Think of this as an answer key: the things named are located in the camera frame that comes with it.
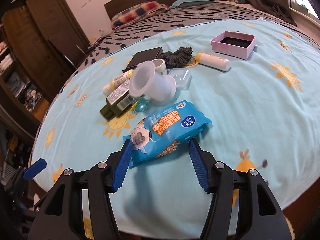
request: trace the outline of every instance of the open gift box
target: open gift box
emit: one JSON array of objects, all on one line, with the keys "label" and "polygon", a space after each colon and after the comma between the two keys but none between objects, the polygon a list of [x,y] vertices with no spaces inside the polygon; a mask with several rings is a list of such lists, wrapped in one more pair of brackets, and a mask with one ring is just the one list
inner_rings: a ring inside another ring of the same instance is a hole
[{"label": "open gift box", "polygon": [[247,60],[254,46],[256,37],[254,35],[228,32],[219,34],[211,41],[212,51],[239,57]]}]

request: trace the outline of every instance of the light blue bedsheet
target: light blue bedsheet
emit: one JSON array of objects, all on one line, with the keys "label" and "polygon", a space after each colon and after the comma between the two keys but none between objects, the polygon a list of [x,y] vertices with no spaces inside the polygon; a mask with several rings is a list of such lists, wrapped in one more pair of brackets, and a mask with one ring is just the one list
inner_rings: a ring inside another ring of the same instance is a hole
[{"label": "light blue bedsheet", "polygon": [[[256,36],[247,61],[212,52],[210,40],[230,30]],[[212,120],[198,138],[203,150],[233,169],[243,161],[255,166],[282,208],[318,179],[319,51],[273,22],[221,20],[159,33],[77,74],[49,110],[34,148],[32,161],[44,158],[48,164],[36,176],[43,189],[49,190],[66,168],[82,171],[106,160],[121,148],[122,136],[158,109],[109,123],[99,113],[105,105],[102,87],[136,52],[159,46],[164,51],[192,47],[194,55],[204,52],[231,62],[227,73],[190,68],[189,89],[176,95],[176,102],[190,101]],[[198,238],[211,198],[199,186],[187,146],[129,169],[123,186],[110,195],[119,230],[165,239]],[[84,214],[89,216],[86,207]]]}]

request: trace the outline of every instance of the black box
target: black box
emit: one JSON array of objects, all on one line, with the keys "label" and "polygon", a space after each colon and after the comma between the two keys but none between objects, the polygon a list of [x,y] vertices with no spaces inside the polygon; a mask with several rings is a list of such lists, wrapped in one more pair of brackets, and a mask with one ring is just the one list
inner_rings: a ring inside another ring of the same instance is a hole
[{"label": "black box", "polygon": [[135,69],[139,63],[144,61],[156,59],[161,53],[163,53],[162,47],[137,52],[122,72],[124,73],[130,69]]}]

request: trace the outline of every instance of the blue plastic package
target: blue plastic package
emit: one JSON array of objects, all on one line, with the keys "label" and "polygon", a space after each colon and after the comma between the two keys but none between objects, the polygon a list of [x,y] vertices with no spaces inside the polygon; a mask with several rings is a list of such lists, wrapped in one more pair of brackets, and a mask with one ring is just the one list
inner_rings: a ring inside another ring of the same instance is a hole
[{"label": "blue plastic package", "polygon": [[212,121],[188,101],[149,115],[137,124],[130,135],[123,137],[123,141],[131,139],[133,142],[129,167],[175,151],[179,144],[188,142],[208,123]]}]

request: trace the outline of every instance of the white plastic tube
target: white plastic tube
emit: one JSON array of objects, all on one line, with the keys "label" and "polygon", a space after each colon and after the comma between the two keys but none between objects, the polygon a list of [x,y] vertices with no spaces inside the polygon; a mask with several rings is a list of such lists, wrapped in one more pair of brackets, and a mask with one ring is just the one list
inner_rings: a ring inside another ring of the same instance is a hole
[{"label": "white plastic tube", "polygon": [[230,61],[228,59],[205,53],[198,53],[196,55],[196,61],[202,65],[214,67],[222,71],[228,71],[230,68]]},{"label": "white plastic tube", "polygon": [[146,95],[156,105],[162,105],[170,101],[177,90],[176,81],[172,76],[160,75],[156,72],[152,61],[138,64],[133,71],[129,83],[129,93],[137,98]]}]

